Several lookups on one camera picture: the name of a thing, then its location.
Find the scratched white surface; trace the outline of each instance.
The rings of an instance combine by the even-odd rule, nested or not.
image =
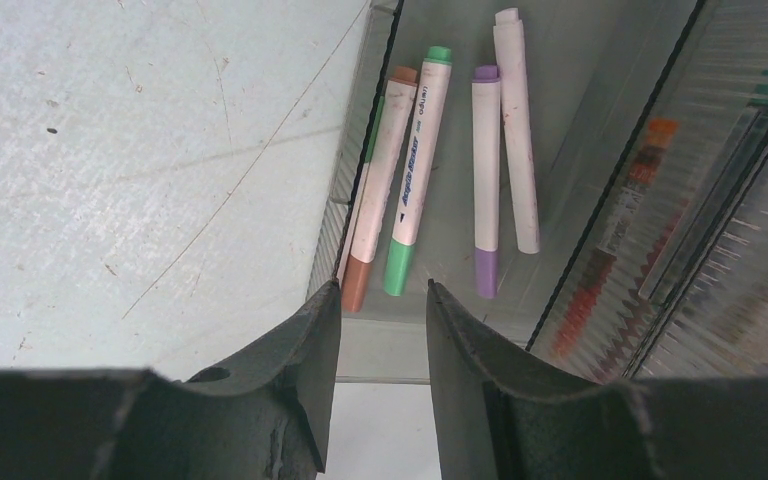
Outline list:
[[[365,3],[0,0],[0,367],[181,378],[295,311]]]

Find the brown marker cap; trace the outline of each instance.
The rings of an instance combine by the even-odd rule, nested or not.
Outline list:
[[[390,77],[390,80],[415,87],[417,75],[416,70],[410,67],[398,66],[393,70],[393,75]]]
[[[371,271],[372,263],[363,263],[349,255],[346,261],[346,273],[343,275],[343,310],[359,312],[363,307]]]

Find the purple marker cap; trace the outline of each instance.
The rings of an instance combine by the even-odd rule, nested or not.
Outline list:
[[[496,65],[482,65],[475,69],[472,83],[496,83],[499,81],[499,67]]]
[[[475,289],[484,298],[496,298],[499,251],[475,249]]]

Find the marker barrel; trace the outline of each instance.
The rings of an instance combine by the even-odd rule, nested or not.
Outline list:
[[[416,96],[416,70],[397,67],[384,94],[378,122],[375,151],[367,166],[366,188],[360,201],[351,254],[343,282],[343,309],[358,312],[363,307],[378,235],[387,208],[390,185]]]
[[[499,249],[499,69],[485,65],[472,81],[472,160],[475,205],[475,286],[496,297]]]
[[[496,14],[493,27],[496,62],[502,84],[502,118],[511,177],[517,247],[523,253],[540,251],[537,191],[528,112],[528,76],[525,70],[525,35],[516,8]]]
[[[416,92],[413,124],[407,147],[405,171],[399,190],[393,238],[387,257],[384,291],[399,296],[404,292],[413,248],[419,232],[422,207],[431,176],[431,164],[440,132],[440,120],[452,73],[451,52],[431,47],[422,63],[422,76]]]

